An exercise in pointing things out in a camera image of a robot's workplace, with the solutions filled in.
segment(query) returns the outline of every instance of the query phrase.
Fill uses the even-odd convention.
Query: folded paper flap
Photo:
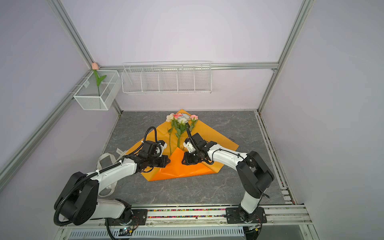
[[[177,113],[186,113],[190,115],[188,112],[184,111],[183,109]],[[188,138],[187,132],[184,132],[181,135],[180,147],[182,149],[180,149],[180,148],[177,148],[177,137],[175,135],[176,131],[173,130],[171,134],[168,133],[168,130],[171,129],[170,122],[164,122],[160,124],[156,129],[157,129],[157,139],[164,140],[168,144],[163,154],[168,155],[168,157],[171,159],[171,163],[169,163],[165,168],[155,167],[151,172],[141,173],[145,177],[145,179],[147,179],[148,181],[212,174],[212,173],[219,172],[220,169],[223,167],[223,164],[219,162],[215,162],[213,165],[208,165],[204,162],[201,164],[199,163],[199,164],[190,165],[190,166],[181,164],[181,160],[184,156],[184,151],[182,150],[183,149],[182,143],[185,141],[186,138]],[[197,132],[201,135],[201,137],[204,140],[208,142],[209,141],[217,142],[221,146],[231,149],[233,151],[237,150],[237,148],[239,147],[236,143],[232,142],[221,133],[209,127],[207,124],[203,123],[200,119],[196,123],[196,126],[192,130],[191,134],[193,135]],[[146,140],[155,141],[155,132],[153,130],[147,135]],[[141,141],[143,141],[143,139],[141,139],[138,143],[136,143],[133,147],[131,147],[128,153],[138,148],[141,144]]]

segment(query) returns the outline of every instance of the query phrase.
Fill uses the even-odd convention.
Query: bouquet
[[[170,136],[173,131],[173,129],[176,129],[176,137],[177,137],[177,147],[180,148],[180,137],[181,135],[187,130],[187,125],[186,123],[191,121],[189,131],[192,132],[192,129],[196,126],[196,123],[198,122],[198,117],[196,115],[191,115],[189,116],[186,113],[178,113],[174,114],[171,113],[170,115],[167,116],[167,122],[171,122],[171,129],[168,130],[169,133],[169,142],[170,142]]]

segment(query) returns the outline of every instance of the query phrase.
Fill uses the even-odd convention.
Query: wire basket
[[[107,75],[99,85],[100,95],[93,73],[73,95],[84,110],[108,110],[121,88],[116,70],[98,70],[97,73],[99,76]]]
[[[210,62],[171,65],[129,65],[121,73],[126,94],[211,93]]]

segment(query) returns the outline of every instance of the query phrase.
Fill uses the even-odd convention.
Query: pink tulip
[[[97,65],[97,63],[92,63],[92,69],[99,70],[99,65]]]
[[[179,117],[181,117],[182,115],[181,114],[175,114],[175,115],[173,115],[173,117],[175,118],[175,119],[178,119]]]

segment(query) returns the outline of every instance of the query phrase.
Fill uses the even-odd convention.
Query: white wall
[[[262,112],[320,239],[382,239],[384,2],[317,0]]]
[[[277,61],[302,0],[63,0],[95,61]]]
[[[116,120],[114,109],[85,111],[73,102],[0,193],[0,239],[52,240],[53,205],[75,172],[91,172]]]
[[[0,2],[0,168],[85,74],[45,0]]]
[[[213,70],[212,93],[127,95],[117,101],[124,111],[257,109],[271,76],[271,69]]]

